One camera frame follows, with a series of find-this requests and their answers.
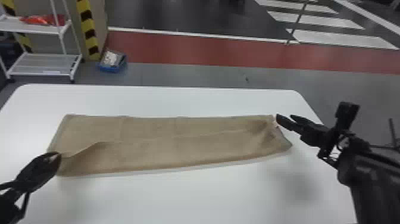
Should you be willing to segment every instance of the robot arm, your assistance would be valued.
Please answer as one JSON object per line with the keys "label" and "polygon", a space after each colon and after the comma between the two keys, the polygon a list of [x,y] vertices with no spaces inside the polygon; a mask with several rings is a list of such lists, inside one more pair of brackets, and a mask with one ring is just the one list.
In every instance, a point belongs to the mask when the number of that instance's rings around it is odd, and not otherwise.
{"label": "robot arm", "polygon": [[[0,185],[0,223],[15,224],[24,218],[31,193],[42,187],[57,172],[61,164],[61,154],[46,153],[33,159],[15,180]],[[15,202],[22,196],[22,207]]]}
{"label": "robot arm", "polygon": [[[300,134],[306,144],[319,147],[317,157],[337,169],[338,181],[351,190],[358,224],[400,223],[400,164],[371,150],[399,152],[393,125],[392,147],[370,145],[349,131],[358,109],[358,105],[341,102],[331,129],[299,116],[291,116],[291,121],[277,114],[276,119],[284,128]],[[340,151],[339,156],[333,156],[334,148]]]}

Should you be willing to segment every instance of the yellow and black striped pillar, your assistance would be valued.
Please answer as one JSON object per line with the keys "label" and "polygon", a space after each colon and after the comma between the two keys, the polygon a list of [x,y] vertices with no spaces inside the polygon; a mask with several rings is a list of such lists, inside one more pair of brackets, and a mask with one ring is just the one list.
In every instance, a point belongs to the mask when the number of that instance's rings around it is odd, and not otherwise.
{"label": "yellow and black striped pillar", "polygon": [[[15,16],[14,0],[1,0],[1,4],[8,15]],[[25,50],[29,53],[32,53],[32,45],[25,33],[17,33],[16,36],[18,42],[24,46]]]}
{"label": "yellow and black striped pillar", "polygon": [[100,59],[99,44],[96,37],[95,22],[90,10],[89,0],[77,0],[77,9],[80,15],[83,37],[85,38],[86,49],[91,60]]}

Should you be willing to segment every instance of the white floor marking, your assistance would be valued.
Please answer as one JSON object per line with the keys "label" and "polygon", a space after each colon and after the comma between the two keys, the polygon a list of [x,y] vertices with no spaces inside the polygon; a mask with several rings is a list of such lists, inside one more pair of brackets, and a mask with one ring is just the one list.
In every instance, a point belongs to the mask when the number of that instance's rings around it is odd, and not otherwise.
{"label": "white floor marking", "polygon": [[[298,14],[293,13],[278,13],[278,12],[268,12],[275,20],[284,21],[289,23],[296,22],[298,18]],[[353,28],[353,29],[364,29],[362,26],[354,23],[351,20],[343,19],[343,18],[330,18],[330,17],[320,17],[314,15],[303,15],[300,18],[299,23],[304,24],[313,24],[320,26],[333,26],[333,27],[344,27],[344,28]]]}
{"label": "white floor marking", "polygon": [[[276,1],[276,0],[255,0],[259,5],[263,6],[271,6],[271,7],[280,7],[280,8],[291,8],[294,10],[301,10],[303,7],[303,3],[295,3],[295,2],[285,2],[285,1]],[[335,10],[330,9],[329,7],[322,5],[307,5],[305,7],[306,11],[315,11],[321,13],[335,13]]]}
{"label": "white floor marking", "polygon": [[374,15],[374,14],[368,12],[367,10],[365,10],[363,8],[360,8],[360,7],[354,5],[353,3],[350,3],[350,2],[348,2],[346,0],[333,0],[333,1],[343,5],[344,7],[349,8],[350,10],[355,11],[358,14],[363,15],[364,17],[369,18],[370,20],[374,21],[375,23],[377,23],[377,24],[379,24],[379,25],[381,25],[381,26],[383,26],[383,27],[385,27],[385,28],[397,33],[398,35],[400,35],[400,27],[396,26],[395,24],[393,24],[391,22],[388,22],[388,21],[380,18],[379,16]]}
{"label": "white floor marking", "polygon": [[132,32],[132,33],[154,33],[162,35],[175,35],[175,36],[195,36],[199,38],[220,38],[220,39],[233,39],[240,41],[261,41],[261,42],[277,42],[286,43],[286,39],[273,39],[273,38],[250,38],[246,36],[228,36],[228,35],[214,35],[214,34],[203,34],[203,33],[189,33],[189,32],[175,32],[175,31],[164,31],[164,30],[148,30],[148,29],[135,29],[135,28],[123,28],[109,26],[109,31],[119,32]]}
{"label": "white floor marking", "polygon": [[340,33],[296,30],[293,35],[304,43],[322,43],[342,46],[360,46],[365,48],[398,49],[396,46],[377,36],[361,36]]}

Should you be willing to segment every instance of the red floor stripe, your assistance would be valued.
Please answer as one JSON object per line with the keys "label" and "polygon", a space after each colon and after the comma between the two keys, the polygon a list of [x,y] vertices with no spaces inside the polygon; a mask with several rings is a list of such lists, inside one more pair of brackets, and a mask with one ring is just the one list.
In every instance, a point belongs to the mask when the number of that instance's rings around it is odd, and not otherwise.
{"label": "red floor stripe", "polygon": [[400,74],[400,51],[110,32],[109,49],[130,62]]}

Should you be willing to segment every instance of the red object on shelf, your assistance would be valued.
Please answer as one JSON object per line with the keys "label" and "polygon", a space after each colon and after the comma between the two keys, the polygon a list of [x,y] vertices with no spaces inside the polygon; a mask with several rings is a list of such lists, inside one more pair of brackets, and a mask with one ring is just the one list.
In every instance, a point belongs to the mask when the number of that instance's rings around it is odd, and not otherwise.
{"label": "red object on shelf", "polygon": [[[57,15],[58,23],[60,26],[65,25],[65,15]],[[20,20],[27,24],[44,25],[44,26],[56,26],[55,17],[53,14],[50,15],[31,15],[20,18]]]}

